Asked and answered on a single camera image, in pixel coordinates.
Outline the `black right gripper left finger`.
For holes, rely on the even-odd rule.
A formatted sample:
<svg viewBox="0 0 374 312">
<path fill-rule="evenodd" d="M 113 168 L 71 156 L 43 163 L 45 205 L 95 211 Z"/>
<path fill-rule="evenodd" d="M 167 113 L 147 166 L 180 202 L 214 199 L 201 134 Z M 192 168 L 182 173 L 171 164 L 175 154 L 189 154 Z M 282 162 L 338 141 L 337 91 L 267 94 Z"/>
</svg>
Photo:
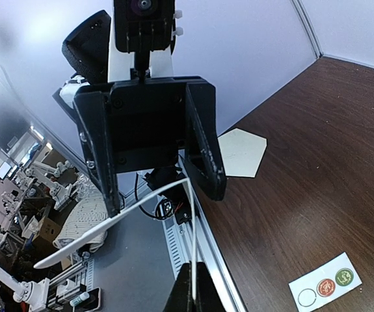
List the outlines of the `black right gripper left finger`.
<svg viewBox="0 0 374 312">
<path fill-rule="evenodd" d="M 172 287 L 163 312 L 196 311 L 192 296 L 191 264 L 184 263 Z"/>
</svg>

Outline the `cream envelope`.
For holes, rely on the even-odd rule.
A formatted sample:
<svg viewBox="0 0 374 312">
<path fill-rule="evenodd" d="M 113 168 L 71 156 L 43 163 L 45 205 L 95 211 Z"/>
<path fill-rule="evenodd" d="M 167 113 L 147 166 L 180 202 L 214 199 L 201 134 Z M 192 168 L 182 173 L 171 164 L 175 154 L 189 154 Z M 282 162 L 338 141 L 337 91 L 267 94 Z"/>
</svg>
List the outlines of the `cream envelope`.
<svg viewBox="0 0 374 312">
<path fill-rule="evenodd" d="M 218 138 L 228 177 L 255 178 L 267 147 L 267 139 L 242 129 L 232 129 Z"/>
</svg>

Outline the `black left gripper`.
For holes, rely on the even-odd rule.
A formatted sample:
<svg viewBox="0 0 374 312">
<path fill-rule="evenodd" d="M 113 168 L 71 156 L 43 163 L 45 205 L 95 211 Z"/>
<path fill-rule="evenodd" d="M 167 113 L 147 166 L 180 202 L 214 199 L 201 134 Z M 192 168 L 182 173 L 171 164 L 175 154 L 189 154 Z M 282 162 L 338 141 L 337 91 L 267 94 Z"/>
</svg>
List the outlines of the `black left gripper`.
<svg viewBox="0 0 374 312">
<path fill-rule="evenodd" d="M 181 76 L 81 87 L 73 99 L 88 174 L 110 217 L 120 212 L 116 174 L 171 166 L 185 149 L 188 176 L 213 201 L 226 191 L 216 130 L 216 89 Z"/>
</svg>

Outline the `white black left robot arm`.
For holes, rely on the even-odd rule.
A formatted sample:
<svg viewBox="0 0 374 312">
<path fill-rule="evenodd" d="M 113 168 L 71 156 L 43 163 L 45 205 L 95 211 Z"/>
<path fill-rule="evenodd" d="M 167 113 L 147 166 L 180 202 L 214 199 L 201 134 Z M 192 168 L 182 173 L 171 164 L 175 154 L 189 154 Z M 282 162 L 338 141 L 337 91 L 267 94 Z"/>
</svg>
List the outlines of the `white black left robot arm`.
<svg viewBox="0 0 374 312">
<path fill-rule="evenodd" d="M 172 168 L 180 150 L 187 176 L 212 200 L 224 197 L 215 87 L 171 72 L 180 16 L 173 2 L 117 1 L 63 41 L 75 76 L 54 98 L 77 126 L 84 172 L 109 216 L 122 208 L 118 174 Z"/>
</svg>

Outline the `tan letter paper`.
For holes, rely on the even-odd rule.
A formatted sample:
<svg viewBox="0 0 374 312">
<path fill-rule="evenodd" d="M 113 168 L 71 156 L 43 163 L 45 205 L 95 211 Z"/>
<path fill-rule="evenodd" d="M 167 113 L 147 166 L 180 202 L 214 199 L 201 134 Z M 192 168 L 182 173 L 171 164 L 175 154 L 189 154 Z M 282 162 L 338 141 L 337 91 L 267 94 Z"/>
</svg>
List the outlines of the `tan letter paper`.
<svg viewBox="0 0 374 312">
<path fill-rule="evenodd" d="M 175 276 L 163 223 L 144 216 L 139 206 L 157 203 L 155 190 L 92 226 L 65 247 L 35 264 L 51 267 L 103 233 L 104 244 L 94 254 L 94 284 L 103 291 L 108 311 L 162 311 Z"/>
</svg>

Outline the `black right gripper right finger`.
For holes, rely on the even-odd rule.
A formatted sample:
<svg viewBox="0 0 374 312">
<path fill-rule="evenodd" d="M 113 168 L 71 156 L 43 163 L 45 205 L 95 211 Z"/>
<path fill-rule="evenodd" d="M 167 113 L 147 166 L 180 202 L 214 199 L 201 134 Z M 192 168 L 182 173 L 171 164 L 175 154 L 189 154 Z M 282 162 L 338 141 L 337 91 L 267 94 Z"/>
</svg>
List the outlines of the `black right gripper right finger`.
<svg viewBox="0 0 374 312">
<path fill-rule="evenodd" d="M 196 300 L 194 302 L 194 311 L 224 311 L 223 304 L 206 264 L 198 262 L 196 269 Z"/>
</svg>

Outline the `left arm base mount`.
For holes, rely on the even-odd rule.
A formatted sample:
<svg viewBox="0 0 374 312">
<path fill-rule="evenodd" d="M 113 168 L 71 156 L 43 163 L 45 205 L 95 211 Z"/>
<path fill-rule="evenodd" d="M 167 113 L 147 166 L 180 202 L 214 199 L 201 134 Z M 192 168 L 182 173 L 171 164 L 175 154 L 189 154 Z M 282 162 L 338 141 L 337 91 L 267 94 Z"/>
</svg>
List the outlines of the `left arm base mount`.
<svg viewBox="0 0 374 312">
<path fill-rule="evenodd" d="M 146 182 L 150 190 L 157 190 L 171 182 L 184 178 L 185 174 L 182 172 L 181 167 L 175 165 L 153 169 L 150 173 L 146 173 L 142 179 Z M 191 206 L 187 199 L 187 193 L 181 184 L 159 193 L 158 196 L 161 199 L 158 200 L 158 204 L 152 214 L 144 208 L 140 208 L 146 216 L 160 221 L 174 216 L 178 225 L 191 220 Z"/>
</svg>

